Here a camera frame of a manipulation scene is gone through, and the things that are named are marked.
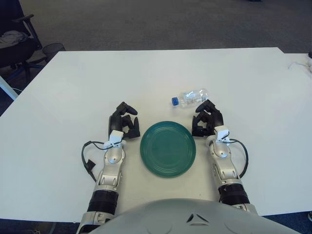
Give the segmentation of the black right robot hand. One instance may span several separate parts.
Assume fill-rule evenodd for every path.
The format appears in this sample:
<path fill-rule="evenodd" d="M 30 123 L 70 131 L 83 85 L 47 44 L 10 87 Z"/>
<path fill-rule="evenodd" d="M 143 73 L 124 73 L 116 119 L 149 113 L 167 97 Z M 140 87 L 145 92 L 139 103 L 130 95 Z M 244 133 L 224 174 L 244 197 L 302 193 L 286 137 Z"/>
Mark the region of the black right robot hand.
<path fill-rule="evenodd" d="M 214 135 L 215 127 L 224 125 L 221 112 L 210 101 L 206 100 L 196 110 L 197 116 L 192 119 L 192 136 L 204 137 Z"/>

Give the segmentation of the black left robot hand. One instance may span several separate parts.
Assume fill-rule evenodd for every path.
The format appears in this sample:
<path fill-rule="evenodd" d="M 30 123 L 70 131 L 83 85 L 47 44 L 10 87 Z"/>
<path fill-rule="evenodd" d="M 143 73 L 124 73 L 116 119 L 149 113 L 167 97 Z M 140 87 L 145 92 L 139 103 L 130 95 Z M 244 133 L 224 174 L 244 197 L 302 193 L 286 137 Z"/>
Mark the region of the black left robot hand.
<path fill-rule="evenodd" d="M 137 115 L 137 111 L 122 102 L 109 117 L 109 135 L 113 130 L 123 133 L 122 139 L 132 139 L 140 136 L 138 117 L 131 120 L 130 115 Z"/>

